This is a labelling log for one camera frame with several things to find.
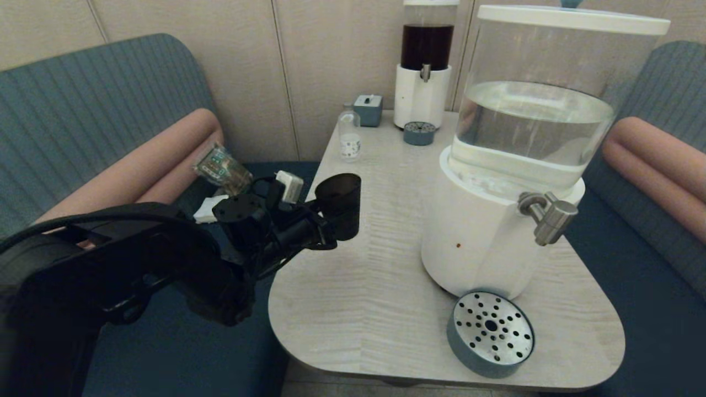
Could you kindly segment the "long pink bolster cushion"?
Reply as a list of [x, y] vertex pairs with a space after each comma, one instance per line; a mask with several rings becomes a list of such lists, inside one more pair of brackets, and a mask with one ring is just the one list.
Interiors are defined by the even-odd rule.
[[174, 203], [196, 181], [192, 165], [199, 156], [223, 142], [217, 116], [204, 108], [194, 110], [64, 198], [36, 223], [131, 203]]

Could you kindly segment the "small dark drink dispenser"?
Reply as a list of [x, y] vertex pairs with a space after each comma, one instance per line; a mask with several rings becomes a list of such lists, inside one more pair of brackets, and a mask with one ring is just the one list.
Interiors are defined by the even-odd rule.
[[459, 0], [404, 0], [401, 56], [396, 69], [394, 123], [440, 127], [451, 80], [452, 38]]

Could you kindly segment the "teal bench beside water dispenser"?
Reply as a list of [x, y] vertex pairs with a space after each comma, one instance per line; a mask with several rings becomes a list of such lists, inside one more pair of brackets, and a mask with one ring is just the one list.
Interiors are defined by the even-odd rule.
[[[651, 53], [619, 118], [635, 116], [706, 155], [706, 44]], [[567, 232], [623, 325], [609, 380], [542, 397], [706, 397], [706, 244], [597, 153]]]

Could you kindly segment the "silver metal dispenser tap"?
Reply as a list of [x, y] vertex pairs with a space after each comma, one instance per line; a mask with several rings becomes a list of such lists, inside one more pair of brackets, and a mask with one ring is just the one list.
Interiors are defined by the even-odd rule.
[[536, 223], [533, 234], [539, 246], [555, 244], [579, 213], [574, 203], [560, 200], [553, 192], [523, 192], [517, 208]]

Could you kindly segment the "blue-grey napkin box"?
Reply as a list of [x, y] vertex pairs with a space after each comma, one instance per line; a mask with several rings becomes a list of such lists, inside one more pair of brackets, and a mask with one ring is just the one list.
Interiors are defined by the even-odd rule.
[[361, 127], [378, 127], [382, 118], [383, 96], [359, 95], [353, 103], [353, 108], [360, 117]]

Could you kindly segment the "black tapered cup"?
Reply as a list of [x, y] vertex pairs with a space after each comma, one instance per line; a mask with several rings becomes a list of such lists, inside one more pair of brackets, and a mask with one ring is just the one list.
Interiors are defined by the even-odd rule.
[[358, 174], [336, 174], [322, 181], [314, 194], [318, 211], [333, 224], [338, 241], [348, 241], [360, 229], [362, 180]]

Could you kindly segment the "small blue-grey drip tray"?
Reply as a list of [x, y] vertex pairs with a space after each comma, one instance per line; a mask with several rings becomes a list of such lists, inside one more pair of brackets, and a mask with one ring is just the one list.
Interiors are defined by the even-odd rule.
[[428, 146], [434, 142], [438, 128], [431, 123], [413, 121], [403, 127], [403, 141], [413, 146]]

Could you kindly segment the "small clear plastic bottle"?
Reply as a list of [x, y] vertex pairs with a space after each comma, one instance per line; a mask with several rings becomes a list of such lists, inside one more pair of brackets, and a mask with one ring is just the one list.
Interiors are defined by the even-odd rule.
[[353, 103], [345, 103], [344, 109], [338, 116], [337, 132], [340, 143], [340, 156], [343, 161], [355, 162], [361, 156], [361, 120], [356, 113]]

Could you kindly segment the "teal bench with snack packet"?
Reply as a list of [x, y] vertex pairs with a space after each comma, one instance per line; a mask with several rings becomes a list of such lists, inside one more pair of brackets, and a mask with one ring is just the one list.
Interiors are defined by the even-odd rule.
[[[204, 73], [167, 34], [0, 72], [0, 239], [200, 108], [217, 111]], [[136, 323], [103, 327], [82, 396], [280, 397], [289, 356], [268, 316], [272, 282], [234, 327], [166, 287]]]

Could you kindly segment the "large white water dispenser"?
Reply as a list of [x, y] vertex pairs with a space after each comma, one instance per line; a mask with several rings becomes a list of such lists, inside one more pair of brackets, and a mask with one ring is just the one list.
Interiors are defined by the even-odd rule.
[[454, 296], [519, 296], [550, 245], [517, 208], [523, 192], [577, 207], [582, 175], [632, 92], [663, 18], [560, 7], [483, 5], [421, 242], [429, 276]]

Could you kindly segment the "white folded napkins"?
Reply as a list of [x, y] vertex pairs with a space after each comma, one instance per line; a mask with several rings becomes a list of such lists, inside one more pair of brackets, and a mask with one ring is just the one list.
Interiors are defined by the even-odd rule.
[[217, 195], [214, 197], [207, 197], [202, 202], [199, 209], [192, 216], [196, 224], [209, 224], [217, 222], [217, 218], [213, 212], [215, 206], [221, 201], [228, 199], [227, 195]]

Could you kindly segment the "large blue-grey perforated drip tray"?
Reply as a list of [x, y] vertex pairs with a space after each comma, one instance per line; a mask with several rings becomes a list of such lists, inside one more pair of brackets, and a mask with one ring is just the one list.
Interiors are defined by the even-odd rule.
[[475, 289], [460, 296], [446, 325], [456, 359], [483, 377], [513, 375], [535, 351], [535, 334], [526, 314], [511, 300]]

